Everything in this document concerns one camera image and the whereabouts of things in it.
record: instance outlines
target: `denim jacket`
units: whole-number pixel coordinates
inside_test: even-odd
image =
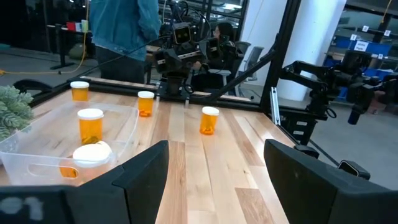
[[[159,37],[158,0],[91,0],[93,43],[144,61],[145,44]]]

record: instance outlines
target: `white label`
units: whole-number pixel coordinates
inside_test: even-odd
[[[384,35],[385,35],[386,37],[389,37],[390,34],[391,34],[391,30],[386,30],[386,31],[384,32]]]
[[[350,40],[356,40],[356,34],[352,34]]]
[[[367,32],[368,30],[369,30],[369,27],[368,27],[368,26],[363,26],[363,27],[362,27],[362,31],[363,31],[363,32]]]
[[[354,50],[366,51],[369,43],[365,41],[357,41]]]

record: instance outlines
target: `wood grain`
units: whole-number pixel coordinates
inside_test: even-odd
[[[248,136],[242,130],[241,125],[236,121],[232,111],[224,110],[224,116],[231,127],[231,130],[235,136],[235,140],[248,164],[252,166],[264,166],[264,163],[261,161],[253,144],[251,144]]]
[[[169,141],[169,171],[156,224],[188,223],[185,146]]]
[[[189,210],[215,211],[205,150],[198,134],[201,106],[185,111],[185,161],[187,162],[187,199]]]
[[[34,108],[35,118],[71,98],[66,91],[46,101]],[[133,96],[91,92],[90,100],[137,107]],[[269,179],[263,150],[266,139],[290,146],[293,142],[264,114],[226,108],[220,108],[215,134],[201,135],[201,109],[199,105],[185,108],[180,103],[155,102],[150,118],[138,118],[134,142],[119,157],[119,162],[124,162],[160,140],[169,140],[168,179],[157,223],[288,223]],[[51,127],[42,133],[43,138],[59,130],[57,123]],[[77,130],[68,132],[78,134]],[[126,134],[117,127],[107,132],[117,137]],[[0,184],[9,184],[3,167]]]
[[[217,214],[206,211],[189,211],[189,224],[218,224]]]
[[[274,223],[258,189],[236,188],[235,190],[248,224]]]
[[[202,141],[219,223],[246,223],[228,168],[225,166],[222,144],[214,136],[202,136]]]
[[[277,224],[289,223],[282,205],[279,202],[278,196],[276,195],[274,186],[269,178],[267,167],[251,166],[250,171],[257,182],[262,198],[264,199],[274,222]]]

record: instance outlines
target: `green succulent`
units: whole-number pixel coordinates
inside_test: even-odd
[[[8,138],[15,130],[24,129],[33,119],[29,103],[33,97],[20,93],[13,86],[0,86],[0,141]]]

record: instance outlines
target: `concrete floor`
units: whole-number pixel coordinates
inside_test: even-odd
[[[58,55],[43,52],[20,49],[0,50],[0,70],[49,72],[51,66],[58,65],[58,60]],[[79,62],[67,59],[67,62],[71,61],[76,64]],[[76,64],[61,70],[74,70]],[[18,80],[31,78],[56,86],[95,65],[95,60],[87,60],[77,72],[62,75],[1,75],[0,85],[12,85]],[[99,76],[99,71],[95,70],[90,76]],[[152,75],[153,82],[156,82],[157,78],[156,74]],[[253,101],[259,101],[262,87],[247,84],[242,87],[245,97],[253,96]],[[307,102],[280,99],[279,104],[304,108]],[[398,116],[385,112],[380,112],[378,115],[364,114],[358,124],[352,126],[347,123],[351,112],[349,106],[332,104],[331,107],[338,117],[319,121],[312,140],[338,162],[342,159],[357,162],[370,172],[371,182],[398,190]],[[320,156],[320,160],[332,164],[323,155]]]

